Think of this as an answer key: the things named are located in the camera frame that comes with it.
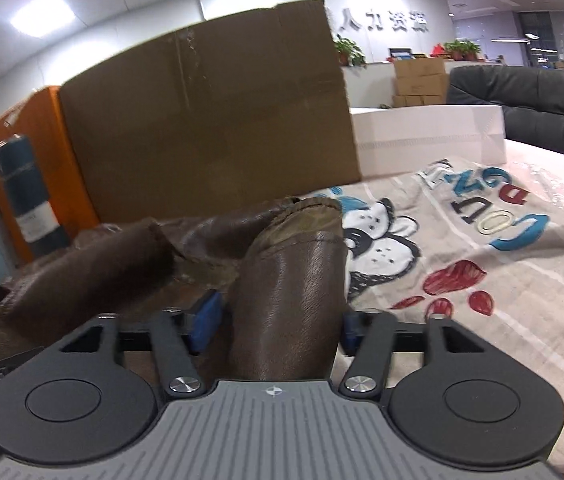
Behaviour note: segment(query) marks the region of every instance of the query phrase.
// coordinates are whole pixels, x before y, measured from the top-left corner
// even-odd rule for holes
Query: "silver screw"
[[[347,382],[344,383],[344,386],[352,392],[363,394],[374,390],[377,386],[377,383],[370,377],[357,375],[355,377],[349,377],[347,379]]]
[[[176,377],[169,388],[179,394],[190,394],[200,389],[202,383],[193,377]]]

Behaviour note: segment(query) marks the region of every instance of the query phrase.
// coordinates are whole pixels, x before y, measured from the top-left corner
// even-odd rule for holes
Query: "square ceiling light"
[[[74,19],[71,7],[63,0],[33,0],[15,13],[11,25],[24,34],[42,38]]]

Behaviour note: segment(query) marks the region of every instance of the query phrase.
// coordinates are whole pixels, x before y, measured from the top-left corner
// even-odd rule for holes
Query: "white counter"
[[[458,66],[475,65],[470,61],[447,61],[446,73]],[[348,105],[351,108],[378,108],[393,103],[395,67],[393,63],[370,63],[366,68],[342,68],[347,82]]]

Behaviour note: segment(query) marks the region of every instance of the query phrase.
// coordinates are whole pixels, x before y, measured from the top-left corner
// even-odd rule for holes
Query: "wall sign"
[[[393,22],[393,30],[409,30],[409,20],[411,20],[412,30],[420,30],[422,32],[428,32],[428,22],[426,20],[426,15],[423,12],[417,12],[411,10],[411,12],[398,11],[388,11],[389,19]],[[344,16],[344,22],[339,27],[340,32],[343,30],[360,30],[364,25],[353,17],[353,12],[350,7],[342,9],[342,15]],[[366,12],[365,17],[367,22],[368,30],[384,30],[384,24],[382,22],[382,14],[370,9]]]

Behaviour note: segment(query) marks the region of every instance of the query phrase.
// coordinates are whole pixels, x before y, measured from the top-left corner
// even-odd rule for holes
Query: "ribbed gray surface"
[[[267,388],[277,386],[272,396]],[[37,468],[0,460],[0,480],[555,480],[535,464],[470,473],[404,444],[377,406],[338,397],[324,381],[222,381],[172,402],[140,442],[99,463]]]

